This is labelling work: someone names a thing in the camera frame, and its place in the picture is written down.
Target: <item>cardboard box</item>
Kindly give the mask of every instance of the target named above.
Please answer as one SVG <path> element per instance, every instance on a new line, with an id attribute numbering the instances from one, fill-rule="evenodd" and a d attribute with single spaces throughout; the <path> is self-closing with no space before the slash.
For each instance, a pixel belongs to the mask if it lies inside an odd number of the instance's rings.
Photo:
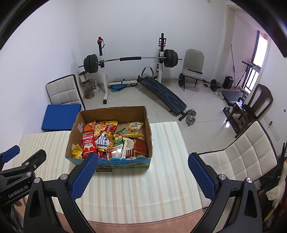
<path id="1" fill-rule="evenodd" d="M 83 129 L 86 124 L 93 121 L 118 121 L 116 131 L 125 128 L 126 123 L 134 121 L 143 122 L 144 125 L 141 132 L 144 136 L 140 139 L 145 140 L 148 145 L 148 158 L 139 157 L 132 160 L 119 160 L 117 158 L 106 160 L 101 158 L 99 160 L 99 168 L 145 168 L 150 166 L 150 161 L 152 159 L 152 132 L 150 130 L 145 106 L 99 108 L 79 112 L 76 122 L 73 125 L 66 149 L 66 158 L 69 161 L 75 165 L 78 165 L 83 161 L 83 159 L 74 159 L 72 156 L 72 150 L 77 144 L 82 146 Z"/>

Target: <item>dark wooden chair back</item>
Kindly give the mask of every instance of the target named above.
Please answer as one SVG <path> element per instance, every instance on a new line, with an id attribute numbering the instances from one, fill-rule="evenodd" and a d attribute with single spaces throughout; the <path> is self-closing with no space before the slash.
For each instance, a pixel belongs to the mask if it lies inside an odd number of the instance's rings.
<path id="1" fill-rule="evenodd" d="M 258 99 L 255 101 L 255 103 L 250 106 L 250 104 L 252 103 L 252 100 L 258 90 L 258 88 L 261 89 L 261 93 L 258 97 Z M 261 113 L 259 113 L 259 115 L 257 116 L 257 119 L 259 119 L 264 112 L 270 107 L 270 105 L 273 102 L 273 97 L 271 95 L 270 90 L 268 89 L 268 87 L 262 85 L 262 84 L 257 84 L 257 86 L 255 87 L 255 90 L 253 92 L 253 95 L 251 96 L 251 99 L 248 103 L 248 105 L 251 107 L 252 111 L 255 113 L 268 99 L 270 99 L 270 102 L 268 103 L 268 105 L 261 111 Z"/>

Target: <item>striped tablecloth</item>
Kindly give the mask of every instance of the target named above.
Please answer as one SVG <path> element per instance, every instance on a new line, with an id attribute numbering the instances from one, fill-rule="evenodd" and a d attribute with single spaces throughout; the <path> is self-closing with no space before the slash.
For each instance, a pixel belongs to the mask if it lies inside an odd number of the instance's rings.
<path id="1" fill-rule="evenodd" d="M 174 218 L 201 209 L 197 183 L 187 165 L 188 152 L 176 122 L 151 124 L 153 158 L 149 168 L 96 172 L 76 200 L 87 220 L 105 223 L 144 223 Z M 69 131 L 24 135 L 20 166 L 44 149 L 47 160 L 37 170 L 43 180 L 57 179 L 74 165 L 65 159 Z M 55 208 L 63 213 L 59 202 Z"/>

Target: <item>wooden chair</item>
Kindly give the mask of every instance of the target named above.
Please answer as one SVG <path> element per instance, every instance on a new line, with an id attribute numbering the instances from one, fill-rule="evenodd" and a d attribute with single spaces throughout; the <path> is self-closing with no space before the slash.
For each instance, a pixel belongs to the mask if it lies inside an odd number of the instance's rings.
<path id="1" fill-rule="evenodd" d="M 254 102 L 254 104 L 252 106 L 250 106 L 258 88 L 261 89 L 261 93 L 260 93 L 258 99 Z M 268 105 L 258 115 L 255 115 L 257 110 L 260 109 L 260 107 L 267 101 L 267 99 L 270 99 L 270 102 L 268 103 Z M 270 90 L 262 84 L 257 84 L 257 86 L 253 92 L 253 95 L 252 95 L 248 104 L 244 104 L 244 101 L 242 101 L 242 103 L 241 103 L 240 98 L 239 98 L 238 102 L 234 103 L 233 110 L 232 110 L 230 116 L 226 120 L 226 121 L 229 121 L 234 113 L 241 115 L 239 117 L 239 120 L 241 119 L 241 117 L 243 117 L 243 119 L 245 120 L 244 126 L 236 134 L 235 138 L 237 138 L 239 135 L 241 135 L 243 132 L 245 132 L 245 130 L 248 128 L 248 126 L 250 124 L 252 124 L 254 121 L 259 119 L 265 113 L 265 111 L 270 107 L 272 102 L 273 102 L 273 97 L 271 95 Z"/>

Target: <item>wall socket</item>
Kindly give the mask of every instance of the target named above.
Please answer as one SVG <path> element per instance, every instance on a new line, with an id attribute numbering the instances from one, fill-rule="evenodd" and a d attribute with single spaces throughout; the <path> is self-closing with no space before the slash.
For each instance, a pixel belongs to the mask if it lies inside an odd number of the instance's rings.
<path id="1" fill-rule="evenodd" d="M 267 127 L 270 128 L 274 138 L 276 139 L 276 141 L 280 140 L 280 137 L 275 129 L 275 126 L 272 124 L 272 121 L 270 120 L 270 118 L 268 117 L 267 114 L 263 115 L 263 118 L 265 119 L 266 123 L 267 123 Z"/>

